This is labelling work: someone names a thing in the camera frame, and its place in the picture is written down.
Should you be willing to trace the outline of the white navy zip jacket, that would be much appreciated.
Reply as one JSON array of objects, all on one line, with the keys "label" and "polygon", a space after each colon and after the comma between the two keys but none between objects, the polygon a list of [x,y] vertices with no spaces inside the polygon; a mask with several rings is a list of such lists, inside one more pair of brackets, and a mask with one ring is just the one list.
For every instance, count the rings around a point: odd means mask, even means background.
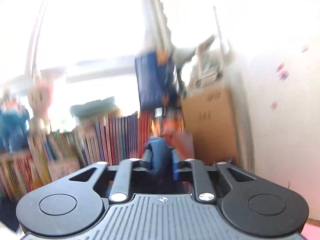
[{"label": "white navy zip jacket", "polygon": [[148,188],[154,194],[185,193],[182,182],[174,180],[171,146],[162,137],[151,137],[145,146],[152,153]]}]

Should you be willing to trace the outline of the row of upright books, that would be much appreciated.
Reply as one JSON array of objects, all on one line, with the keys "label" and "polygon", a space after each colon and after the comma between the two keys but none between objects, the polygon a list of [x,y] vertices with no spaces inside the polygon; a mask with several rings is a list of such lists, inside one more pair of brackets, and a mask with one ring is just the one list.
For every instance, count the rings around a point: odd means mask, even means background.
[{"label": "row of upright books", "polygon": [[27,136],[28,147],[1,153],[1,196],[16,200],[82,167],[105,161],[118,165],[139,158],[150,137],[151,116],[109,114],[71,132]]}]

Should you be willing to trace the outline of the brown cardboard box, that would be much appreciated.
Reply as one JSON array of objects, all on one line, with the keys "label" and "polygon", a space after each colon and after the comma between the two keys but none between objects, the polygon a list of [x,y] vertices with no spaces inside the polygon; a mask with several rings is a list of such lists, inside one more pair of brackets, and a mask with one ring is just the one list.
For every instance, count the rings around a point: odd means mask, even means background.
[{"label": "brown cardboard box", "polygon": [[229,90],[214,86],[182,100],[187,133],[193,136],[195,157],[206,165],[238,162],[234,116]]}]

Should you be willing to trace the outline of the folded green towels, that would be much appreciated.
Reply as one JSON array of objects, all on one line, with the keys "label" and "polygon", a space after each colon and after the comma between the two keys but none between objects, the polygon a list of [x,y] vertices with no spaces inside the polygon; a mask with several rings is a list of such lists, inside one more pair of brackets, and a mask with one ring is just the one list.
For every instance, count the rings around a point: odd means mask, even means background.
[{"label": "folded green towels", "polygon": [[83,105],[74,105],[70,107],[70,113],[75,118],[87,118],[101,113],[112,112],[117,109],[114,97],[104,100],[95,100]]}]

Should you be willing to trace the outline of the pink rabbit pattern mat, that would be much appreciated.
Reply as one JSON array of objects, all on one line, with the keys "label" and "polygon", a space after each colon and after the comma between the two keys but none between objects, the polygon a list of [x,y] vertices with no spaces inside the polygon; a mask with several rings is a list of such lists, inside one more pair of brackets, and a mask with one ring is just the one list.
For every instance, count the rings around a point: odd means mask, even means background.
[{"label": "pink rabbit pattern mat", "polygon": [[320,227],[306,223],[301,235],[307,240],[320,240]]}]

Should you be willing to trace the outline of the blue doraemon plush toy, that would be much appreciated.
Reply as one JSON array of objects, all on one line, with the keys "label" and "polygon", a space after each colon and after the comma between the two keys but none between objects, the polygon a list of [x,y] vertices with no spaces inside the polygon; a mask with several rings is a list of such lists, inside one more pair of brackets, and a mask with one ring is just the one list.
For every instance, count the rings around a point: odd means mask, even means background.
[{"label": "blue doraemon plush toy", "polygon": [[1,97],[1,153],[27,148],[29,112],[9,90]]}]

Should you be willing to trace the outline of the pink hooded rabbit plush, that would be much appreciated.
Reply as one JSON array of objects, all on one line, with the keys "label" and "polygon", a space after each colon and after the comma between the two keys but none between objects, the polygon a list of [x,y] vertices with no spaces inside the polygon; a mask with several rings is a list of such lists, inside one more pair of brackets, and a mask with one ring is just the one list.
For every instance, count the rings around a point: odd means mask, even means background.
[{"label": "pink hooded rabbit plush", "polygon": [[48,109],[52,104],[53,84],[39,75],[34,75],[33,85],[29,90],[28,101],[33,111],[29,120],[29,131],[33,134],[51,132]]}]

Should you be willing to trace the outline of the dark blue poster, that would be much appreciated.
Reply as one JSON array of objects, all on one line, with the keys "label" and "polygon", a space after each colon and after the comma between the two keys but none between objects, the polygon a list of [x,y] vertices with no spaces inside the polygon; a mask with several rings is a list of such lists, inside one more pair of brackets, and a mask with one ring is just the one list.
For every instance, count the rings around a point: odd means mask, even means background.
[{"label": "dark blue poster", "polygon": [[143,111],[177,105],[175,65],[172,56],[158,63],[155,50],[135,58],[140,109]]}]

